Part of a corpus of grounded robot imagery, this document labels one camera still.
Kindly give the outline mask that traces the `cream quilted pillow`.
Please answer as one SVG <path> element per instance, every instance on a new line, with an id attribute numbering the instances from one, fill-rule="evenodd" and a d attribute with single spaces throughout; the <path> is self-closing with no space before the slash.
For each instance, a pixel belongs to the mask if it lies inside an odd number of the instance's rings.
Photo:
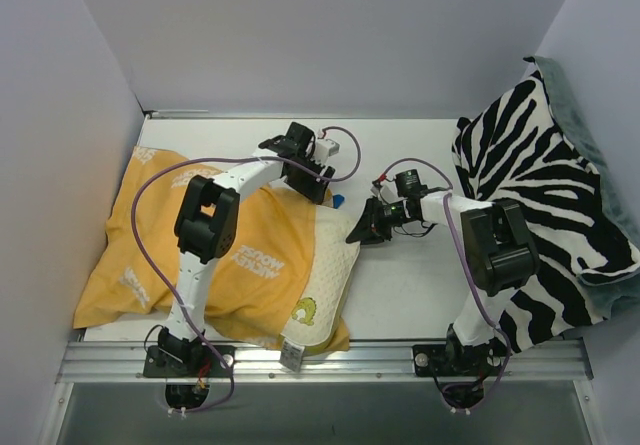
<path id="1" fill-rule="evenodd" d="M 340 210 L 316 208 L 311 272 L 280 334 L 279 363 L 292 372 L 305 357 L 349 349 L 342 311 L 360 252 L 359 244 L 346 242 L 354 225 Z"/>

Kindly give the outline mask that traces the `yellow pillowcase with blue lining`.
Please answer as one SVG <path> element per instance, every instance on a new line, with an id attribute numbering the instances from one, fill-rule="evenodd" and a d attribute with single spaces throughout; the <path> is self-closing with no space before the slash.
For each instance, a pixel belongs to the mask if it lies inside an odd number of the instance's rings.
<path id="1" fill-rule="evenodd" d="M 347 350 L 341 311 L 359 249 L 346 242 L 349 217 L 326 204 L 320 172 L 265 150 L 220 171 L 136 147 L 74 327 L 163 310 L 161 344 L 175 354 L 206 326 L 307 355 Z"/>

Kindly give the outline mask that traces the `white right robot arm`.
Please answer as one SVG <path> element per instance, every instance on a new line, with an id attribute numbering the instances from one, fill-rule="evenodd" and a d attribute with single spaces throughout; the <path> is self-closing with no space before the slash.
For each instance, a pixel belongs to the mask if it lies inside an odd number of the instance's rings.
<path id="1" fill-rule="evenodd" d="M 469 295 L 449 326 L 443 360 L 465 374 L 479 362 L 478 347 L 502 332 L 499 320 L 508 302 L 537 274 L 540 259 L 519 204 L 510 199 L 482 202 L 424 184 L 415 169 L 393 178 L 397 200 L 389 201 L 379 180 L 346 242 L 377 245 L 392 231 L 419 222 L 448 228 Z"/>

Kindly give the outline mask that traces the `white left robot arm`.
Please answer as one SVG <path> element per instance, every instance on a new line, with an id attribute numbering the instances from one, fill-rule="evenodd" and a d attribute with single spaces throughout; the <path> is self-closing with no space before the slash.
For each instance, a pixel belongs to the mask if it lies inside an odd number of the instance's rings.
<path id="1" fill-rule="evenodd" d="M 335 169 L 328 159 L 340 145 L 293 122 L 284 134 L 257 145 L 247 158 L 212 178 L 196 175 L 184 194 L 174 234 L 179 249 L 177 284 L 159 352 L 180 376 L 196 373 L 205 360 L 204 309 L 213 273 L 237 235 L 241 203 L 261 187 L 283 180 L 314 204 L 323 201 Z"/>

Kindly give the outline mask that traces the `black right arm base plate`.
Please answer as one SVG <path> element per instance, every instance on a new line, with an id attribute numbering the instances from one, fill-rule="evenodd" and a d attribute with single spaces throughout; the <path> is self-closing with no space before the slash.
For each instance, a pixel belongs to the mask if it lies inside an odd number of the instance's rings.
<path id="1" fill-rule="evenodd" d="M 488 345 L 455 352 L 443 343 L 434 343 L 413 345 L 412 357 L 416 376 L 478 378 L 496 376 L 504 355 L 491 351 Z"/>

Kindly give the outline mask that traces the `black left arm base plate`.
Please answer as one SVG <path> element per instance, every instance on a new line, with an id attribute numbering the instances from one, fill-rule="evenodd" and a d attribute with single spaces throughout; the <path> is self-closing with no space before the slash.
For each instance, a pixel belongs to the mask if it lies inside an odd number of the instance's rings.
<path id="1" fill-rule="evenodd" d="M 142 371 L 145 378 L 228 378 L 230 372 L 209 347 L 201 346 L 195 357 L 182 362 L 162 351 L 159 346 L 147 349 Z"/>

